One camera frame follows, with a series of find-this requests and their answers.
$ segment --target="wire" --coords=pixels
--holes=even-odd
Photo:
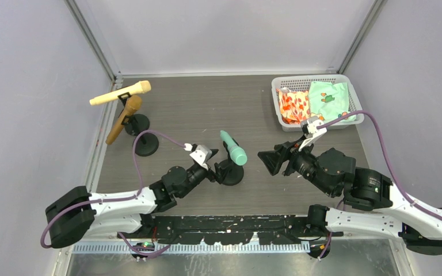
[[[157,241],[157,227],[153,228],[153,235],[151,235],[151,242],[154,243]]]
[[[397,174],[395,173],[394,168],[392,167],[392,165],[390,163],[390,160],[389,160],[389,157],[388,157],[388,154],[387,154],[387,150],[386,150],[386,146],[385,146],[385,143],[384,143],[384,139],[383,139],[383,136],[382,136],[382,132],[380,131],[379,125],[377,124],[377,121],[375,120],[375,117],[372,114],[370,114],[370,112],[365,111],[365,110],[357,110],[357,111],[354,111],[354,112],[350,112],[347,115],[341,116],[338,119],[335,119],[335,120],[333,120],[331,122],[327,122],[327,123],[325,123],[323,125],[318,126],[317,129],[327,128],[330,125],[333,125],[333,124],[335,124],[335,123],[337,123],[337,122],[339,122],[341,120],[344,120],[344,119],[346,119],[346,118],[348,118],[350,116],[357,115],[357,114],[365,114],[365,115],[367,115],[370,118],[370,120],[372,121],[372,123],[374,124],[374,128],[375,128],[375,131],[377,132],[377,136],[379,137],[380,147],[382,148],[382,154],[384,155],[384,159],[386,161],[387,168],[388,168],[388,170],[390,172],[390,175],[394,179],[394,183],[395,183],[397,189],[401,192],[402,196],[409,203],[414,205],[418,210],[420,210],[423,213],[428,214],[428,215],[430,215],[432,217],[435,217],[435,218],[439,219],[440,221],[442,221],[442,216],[440,216],[439,214],[435,214],[435,213],[427,210],[423,206],[419,205],[415,200],[413,200],[411,197],[409,197],[409,195],[407,194],[406,190],[404,190],[404,187],[401,185],[401,182],[399,181],[399,179],[397,177]]]
[[[341,204],[343,204],[343,211],[345,210],[345,204],[343,203],[345,201],[345,198],[339,201],[338,205],[336,205],[336,209],[340,207]],[[321,258],[323,258],[323,255],[326,253],[327,248],[329,247],[331,243],[331,238],[333,237],[333,233],[330,232],[328,235],[328,240],[326,242],[325,247],[323,248],[323,251],[321,251],[321,254],[318,256],[318,260],[321,261]]]
[[[299,240],[301,240],[301,241],[303,241],[303,242],[314,242],[315,240],[319,240],[320,238],[322,238],[323,236],[321,236],[321,237],[317,237],[316,239],[312,239],[312,240],[305,240],[305,239],[301,239],[301,238],[298,238]]]
[[[185,144],[181,144],[177,141],[175,141],[174,139],[170,138],[169,136],[160,133],[158,131],[152,131],[152,130],[146,130],[141,132],[140,134],[138,134],[138,136],[135,138],[135,141],[133,142],[133,163],[135,164],[135,168],[136,168],[136,172],[138,173],[138,178],[140,180],[139,183],[139,189],[138,192],[136,192],[135,195],[132,195],[130,197],[123,197],[123,198],[107,198],[104,200],[88,200],[88,201],[83,201],[77,204],[74,204],[72,206],[67,207],[66,209],[63,209],[61,212],[59,212],[49,223],[48,225],[45,227],[45,230],[43,230],[43,233],[41,234],[41,238],[40,238],[40,244],[43,248],[51,248],[50,244],[46,244],[45,243],[45,237],[48,233],[48,231],[50,230],[50,228],[53,226],[53,224],[59,220],[63,215],[65,215],[66,213],[70,212],[71,210],[74,210],[78,207],[82,207],[88,204],[95,204],[95,203],[102,203],[102,202],[122,202],[122,201],[128,201],[128,200],[134,200],[137,198],[137,196],[140,195],[140,193],[142,192],[143,189],[143,178],[142,178],[142,174],[140,172],[140,168],[138,167],[138,162],[136,161],[136,154],[135,154],[135,149],[136,149],[136,143],[138,142],[138,140],[140,139],[140,137],[144,134],[147,133],[152,133],[155,135],[160,135],[163,138],[171,141],[172,143],[178,145],[179,147],[185,148]],[[132,245],[131,243],[129,243],[129,241],[126,239],[126,237],[124,237],[124,235],[120,232],[118,232],[118,235],[123,239],[123,241],[126,243],[126,245],[135,253],[139,254],[139,255],[143,255],[143,256],[148,256],[149,258],[156,258],[158,257],[161,253],[165,252],[166,250],[168,250],[170,248],[170,245],[167,245],[166,247],[160,249],[159,251],[155,251],[155,252],[151,252],[151,253],[145,253],[145,252],[141,252],[141,251],[137,251]]]

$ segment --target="mint green cloth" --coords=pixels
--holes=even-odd
[[[312,82],[309,88],[311,116],[329,122],[349,113],[348,85],[344,83]],[[354,121],[356,116],[344,121]]]

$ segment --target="green microphone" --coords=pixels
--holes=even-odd
[[[231,136],[226,131],[221,131],[221,139],[226,143],[230,158],[238,166],[243,166],[248,161],[245,151],[236,144]]]

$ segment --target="round black base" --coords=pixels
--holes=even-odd
[[[138,156],[150,156],[158,149],[158,138],[152,133],[143,134],[136,143],[135,153]]]
[[[229,160],[223,160],[219,165],[222,167],[226,163],[230,162]],[[241,182],[243,179],[243,176],[245,175],[245,170],[242,166],[234,165],[230,172],[226,175],[226,178],[224,179],[223,185],[226,186],[234,186]]]
[[[150,120],[143,114],[134,114],[129,123],[124,126],[127,134],[137,136],[140,132],[149,129]]]

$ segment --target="cloth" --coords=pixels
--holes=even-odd
[[[311,116],[323,121],[332,121],[349,113],[348,85],[344,83],[312,82],[309,87]],[[354,121],[356,116],[345,121]]]
[[[308,91],[291,91],[288,88],[277,89],[282,120],[287,124],[300,124],[309,118]]]

